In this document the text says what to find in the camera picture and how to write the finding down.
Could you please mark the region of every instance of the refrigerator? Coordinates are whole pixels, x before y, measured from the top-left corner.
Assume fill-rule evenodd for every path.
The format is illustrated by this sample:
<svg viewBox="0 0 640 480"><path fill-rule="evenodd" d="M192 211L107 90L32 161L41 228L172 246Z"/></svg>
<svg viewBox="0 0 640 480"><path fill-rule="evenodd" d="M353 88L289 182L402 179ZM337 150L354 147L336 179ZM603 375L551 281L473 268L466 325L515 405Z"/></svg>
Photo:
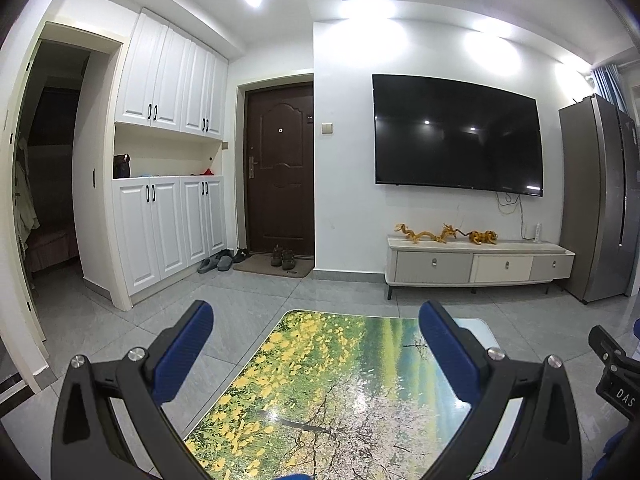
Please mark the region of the refrigerator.
<svg viewBox="0 0 640 480"><path fill-rule="evenodd" d="M583 303L623 294L640 226L636 125L599 95L560 110L564 210L560 244L575 253L564 288Z"/></svg>

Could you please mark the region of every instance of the drawer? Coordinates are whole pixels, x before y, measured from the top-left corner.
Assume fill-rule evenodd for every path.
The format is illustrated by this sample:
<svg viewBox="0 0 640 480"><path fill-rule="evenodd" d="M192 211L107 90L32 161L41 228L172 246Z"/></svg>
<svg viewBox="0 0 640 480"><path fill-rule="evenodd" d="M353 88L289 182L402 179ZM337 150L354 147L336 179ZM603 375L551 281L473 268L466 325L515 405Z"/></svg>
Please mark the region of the drawer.
<svg viewBox="0 0 640 480"><path fill-rule="evenodd" d="M468 283L472 254L398 251L398 283Z"/></svg>
<svg viewBox="0 0 640 480"><path fill-rule="evenodd" d="M533 256L477 256L475 283L526 282Z"/></svg>
<svg viewBox="0 0 640 480"><path fill-rule="evenodd" d="M553 256L534 256L529 279L532 282L543 282L568 278L574 264L573 254L555 254Z"/></svg>

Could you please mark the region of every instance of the dragon figurine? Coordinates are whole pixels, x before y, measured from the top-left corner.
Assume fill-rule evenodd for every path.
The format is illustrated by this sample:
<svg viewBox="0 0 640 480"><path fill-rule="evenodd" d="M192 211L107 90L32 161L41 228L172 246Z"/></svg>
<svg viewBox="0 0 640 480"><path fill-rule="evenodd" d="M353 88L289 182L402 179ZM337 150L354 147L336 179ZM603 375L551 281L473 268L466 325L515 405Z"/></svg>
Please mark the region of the dragon figurine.
<svg viewBox="0 0 640 480"><path fill-rule="evenodd" d="M476 245L480 244L493 244L495 245L496 240L498 239L498 235L494 231L485 231L481 233L480 231L469 231L468 233L463 233L460 229L456 229L463 236L468 236L469 241Z"/></svg>
<svg viewBox="0 0 640 480"><path fill-rule="evenodd" d="M428 236L434 242L439 242L442 244L447 243L446 238L449 236L453 236L454 238L457 238L456 229L454 229L452 225L448 225L448 224L444 224L444 227L442 229L442 232L440 233L440 236L435 235L429 231L422 231L416 234L414 231L409 229L405 224L396 224L395 231L396 232L402 231L404 234L406 234L407 239L412 240L414 244L417 244L418 241L420 241L420 238L422 238L423 236Z"/></svg>

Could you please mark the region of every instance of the white tv cabinet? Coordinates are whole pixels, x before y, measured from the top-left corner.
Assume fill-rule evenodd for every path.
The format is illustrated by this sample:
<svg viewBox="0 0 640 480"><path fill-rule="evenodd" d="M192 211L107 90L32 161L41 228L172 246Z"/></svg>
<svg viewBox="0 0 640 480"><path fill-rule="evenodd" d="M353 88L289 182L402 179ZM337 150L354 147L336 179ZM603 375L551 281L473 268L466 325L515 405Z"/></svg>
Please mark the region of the white tv cabinet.
<svg viewBox="0 0 640 480"><path fill-rule="evenodd" d="M385 279L387 299L399 286L478 286L548 283L568 278L575 253L548 242L498 240L476 245L446 244L389 236Z"/></svg>

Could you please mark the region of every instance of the flat screen tv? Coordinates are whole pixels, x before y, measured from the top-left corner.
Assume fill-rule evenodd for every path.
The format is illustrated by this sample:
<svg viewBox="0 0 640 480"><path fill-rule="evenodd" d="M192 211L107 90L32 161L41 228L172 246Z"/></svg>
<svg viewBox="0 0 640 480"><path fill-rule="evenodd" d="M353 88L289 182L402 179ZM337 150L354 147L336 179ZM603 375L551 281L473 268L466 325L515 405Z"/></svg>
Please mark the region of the flat screen tv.
<svg viewBox="0 0 640 480"><path fill-rule="evenodd" d="M536 100L488 86L373 75L376 183L542 196Z"/></svg>

